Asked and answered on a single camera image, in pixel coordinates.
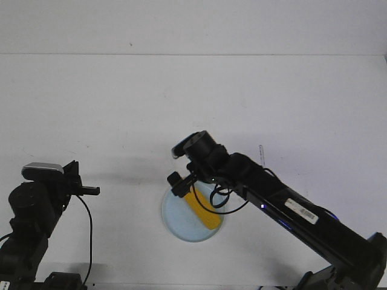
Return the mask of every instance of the label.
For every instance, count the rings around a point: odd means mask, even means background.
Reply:
[[[285,206],[293,210],[296,214],[303,217],[307,221],[309,221],[311,224],[315,224],[319,217],[316,216],[314,213],[312,213],[310,210],[307,210],[305,207],[303,207],[301,204],[298,204],[291,198],[288,198],[285,202]]]
[[[8,290],[10,284],[8,281],[0,281],[0,290]]]

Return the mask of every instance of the yellow block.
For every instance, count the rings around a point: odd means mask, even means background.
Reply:
[[[198,199],[201,203],[208,208],[209,210],[216,211],[207,198],[195,188]],[[196,200],[195,194],[191,190],[184,196],[184,199],[188,203],[189,207],[193,210],[193,212],[198,216],[198,218],[202,221],[202,223],[209,229],[214,230],[220,226],[221,219],[218,214],[210,213],[206,211]]]

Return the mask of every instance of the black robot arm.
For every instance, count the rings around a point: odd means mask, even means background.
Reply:
[[[80,284],[78,274],[52,273],[44,284],[34,283],[35,275],[47,250],[48,238],[71,195],[98,195],[99,187],[82,185],[77,161],[65,167],[30,163],[23,167],[22,175],[32,182],[16,187],[8,199],[15,217],[10,221],[13,232],[0,248],[3,288],[51,289],[57,283],[57,289],[76,290]]]
[[[270,170],[240,153],[228,154],[206,132],[190,135],[172,149],[175,158],[190,159],[190,175],[168,176],[172,192],[183,197],[200,180],[232,189],[303,241],[331,266],[308,272],[297,290],[374,290],[386,268],[386,238],[376,233],[368,240],[338,221],[330,211],[313,204]]]

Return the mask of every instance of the white surface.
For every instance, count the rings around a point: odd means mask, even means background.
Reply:
[[[387,233],[384,57],[0,56],[0,232],[32,161],[80,161],[94,216],[90,283],[293,285],[326,265],[254,206],[203,243],[164,228],[170,149],[207,129],[259,160],[363,237]],[[240,201],[234,200],[237,206]],[[88,263],[88,220],[72,199],[39,280]],[[386,286],[383,279],[381,286]]]
[[[385,0],[0,1],[0,53],[387,54]]]

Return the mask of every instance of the blue petri dish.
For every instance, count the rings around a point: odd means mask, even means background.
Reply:
[[[212,184],[197,181],[195,182],[195,188],[209,200],[213,190]],[[223,196],[215,195],[213,201],[215,204],[219,204],[223,199]],[[225,212],[226,207],[219,208],[216,211],[220,213]],[[186,242],[202,242],[209,239],[219,231],[224,222],[224,216],[219,215],[221,219],[220,225],[213,230],[208,229],[200,221],[200,218],[194,213],[186,200],[175,196],[171,189],[165,194],[161,206],[161,214],[167,229],[174,236]]]

